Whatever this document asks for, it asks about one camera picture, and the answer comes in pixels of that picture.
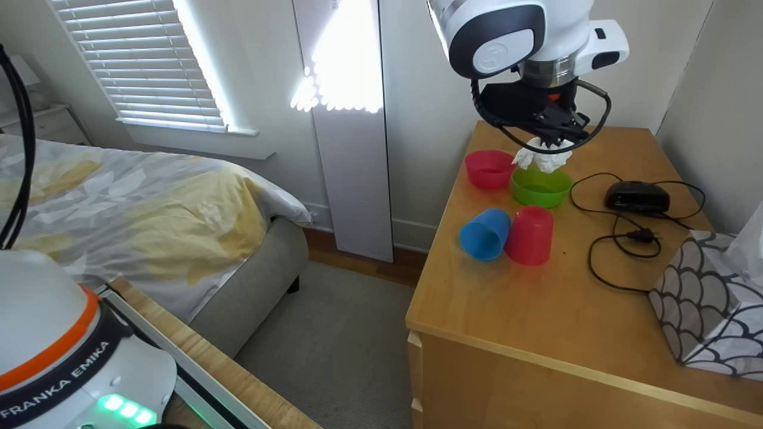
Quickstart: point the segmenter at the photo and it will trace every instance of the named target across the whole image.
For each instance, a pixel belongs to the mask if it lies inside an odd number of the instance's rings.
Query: green cup
[[[511,177],[511,196],[523,206],[552,210],[565,202],[570,188],[573,179],[562,169],[546,173],[528,165]]]

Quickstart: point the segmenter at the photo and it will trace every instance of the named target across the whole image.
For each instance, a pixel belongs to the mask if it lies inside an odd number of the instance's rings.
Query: white bedsheet
[[[0,133],[0,221],[21,179],[21,138]],[[307,224],[301,201],[221,159],[37,141],[17,249],[68,275],[124,276],[191,322],[259,245],[267,215]]]

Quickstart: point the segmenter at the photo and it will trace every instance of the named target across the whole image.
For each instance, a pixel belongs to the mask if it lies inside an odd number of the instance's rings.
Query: floor
[[[337,249],[333,237],[317,229],[304,229],[309,259],[343,268],[348,271],[359,271],[366,276],[389,280],[396,284],[414,286],[422,268],[427,263],[427,253],[414,251],[394,251],[394,263],[379,263],[359,256],[351,256]]]
[[[309,263],[236,359],[332,429],[408,429],[413,289]]]

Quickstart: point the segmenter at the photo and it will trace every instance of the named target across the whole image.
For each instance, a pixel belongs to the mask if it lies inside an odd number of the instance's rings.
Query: pink cup
[[[512,154],[501,150],[475,150],[465,158],[465,165],[476,188],[505,188],[514,169]]]
[[[520,264],[543,264],[550,256],[552,215],[542,207],[523,207],[511,227],[505,253]]]

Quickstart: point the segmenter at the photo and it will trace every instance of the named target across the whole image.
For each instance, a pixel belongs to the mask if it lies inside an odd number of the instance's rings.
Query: window blinds
[[[47,0],[116,121],[226,132],[171,0]]]

